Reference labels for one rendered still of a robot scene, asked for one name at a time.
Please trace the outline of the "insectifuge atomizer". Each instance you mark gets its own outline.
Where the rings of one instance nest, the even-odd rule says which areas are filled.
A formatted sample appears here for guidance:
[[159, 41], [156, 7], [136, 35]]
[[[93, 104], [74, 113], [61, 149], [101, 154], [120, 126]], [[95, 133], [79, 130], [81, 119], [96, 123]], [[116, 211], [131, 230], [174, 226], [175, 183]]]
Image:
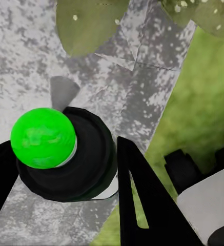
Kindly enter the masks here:
[[15, 123], [11, 145], [22, 182], [44, 199], [104, 200], [118, 192], [116, 145], [98, 115], [68, 107], [80, 92], [73, 80], [49, 79], [51, 108], [35, 108]]

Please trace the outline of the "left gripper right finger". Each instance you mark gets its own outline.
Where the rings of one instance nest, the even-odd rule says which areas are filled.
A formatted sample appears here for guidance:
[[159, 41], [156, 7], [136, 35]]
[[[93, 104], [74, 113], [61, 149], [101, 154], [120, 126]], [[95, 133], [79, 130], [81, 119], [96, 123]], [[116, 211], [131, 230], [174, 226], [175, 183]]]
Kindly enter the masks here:
[[[117, 137], [121, 246], [204, 246], [133, 141]], [[149, 229], [137, 225], [133, 178]]]

